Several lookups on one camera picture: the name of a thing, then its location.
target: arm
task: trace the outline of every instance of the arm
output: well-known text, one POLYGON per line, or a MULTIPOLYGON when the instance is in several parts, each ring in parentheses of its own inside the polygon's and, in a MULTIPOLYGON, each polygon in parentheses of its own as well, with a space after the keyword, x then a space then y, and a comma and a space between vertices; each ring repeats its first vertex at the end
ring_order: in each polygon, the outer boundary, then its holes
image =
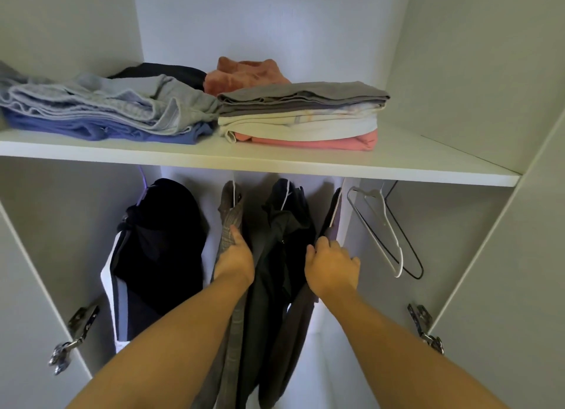
POLYGON ((360 261, 320 238, 306 253, 310 288, 341 324, 383 409, 506 406, 464 370, 366 304, 357 293, 360 261))
POLYGON ((69 409, 190 407, 254 278, 251 251, 237 229, 231 231, 236 244, 220 256, 214 282, 136 337, 69 409))

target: rust orange garment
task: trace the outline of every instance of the rust orange garment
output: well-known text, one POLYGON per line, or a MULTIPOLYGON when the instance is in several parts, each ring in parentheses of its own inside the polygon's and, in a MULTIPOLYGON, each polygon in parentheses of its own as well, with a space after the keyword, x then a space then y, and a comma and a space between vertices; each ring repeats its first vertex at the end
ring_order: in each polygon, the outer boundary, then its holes
POLYGON ((217 70, 209 72, 204 80, 204 92, 217 97, 222 92, 265 84, 289 84, 274 60, 233 61, 220 56, 217 70))
POLYGON ((249 135, 234 133, 237 141, 252 141, 254 143, 275 144, 277 146, 305 147, 305 148, 333 148, 341 150, 371 151, 377 144, 377 130, 358 137, 342 138, 339 140, 324 141, 285 141, 271 140, 268 138, 250 137, 249 135))

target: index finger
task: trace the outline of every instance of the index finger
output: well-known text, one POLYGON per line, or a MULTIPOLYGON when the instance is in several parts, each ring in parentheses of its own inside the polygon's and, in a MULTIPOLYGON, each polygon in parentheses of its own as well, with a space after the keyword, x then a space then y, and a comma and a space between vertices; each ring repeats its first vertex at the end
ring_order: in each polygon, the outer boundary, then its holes
POLYGON ((326 237, 320 237, 316 241, 316 251, 321 250, 323 248, 329 248, 329 241, 326 237))
POLYGON ((235 225, 230 226, 230 233, 232 234, 233 241, 236 243, 236 245, 247 245, 247 243, 244 240, 244 237, 241 236, 240 231, 237 229, 235 225))

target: white shelf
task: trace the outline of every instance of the white shelf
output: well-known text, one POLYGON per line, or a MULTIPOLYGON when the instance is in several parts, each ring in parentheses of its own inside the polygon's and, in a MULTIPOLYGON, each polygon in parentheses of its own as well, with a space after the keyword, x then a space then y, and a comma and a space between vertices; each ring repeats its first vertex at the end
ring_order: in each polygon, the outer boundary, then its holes
POLYGON ((519 174, 433 140, 379 122, 372 152, 230 144, 214 135, 195 146, 126 140, 82 141, 0 130, 0 156, 174 167, 515 186, 519 174))

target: cream folded shirt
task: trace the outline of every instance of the cream folded shirt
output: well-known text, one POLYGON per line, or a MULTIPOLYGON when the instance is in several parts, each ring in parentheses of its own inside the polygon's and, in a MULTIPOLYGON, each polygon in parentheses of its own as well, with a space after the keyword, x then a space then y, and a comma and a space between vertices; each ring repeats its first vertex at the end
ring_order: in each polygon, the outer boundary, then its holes
POLYGON ((374 104, 339 109, 308 109, 281 113, 246 114, 218 119, 220 135, 236 142, 234 133, 285 141, 323 141, 358 137, 377 129, 374 104))

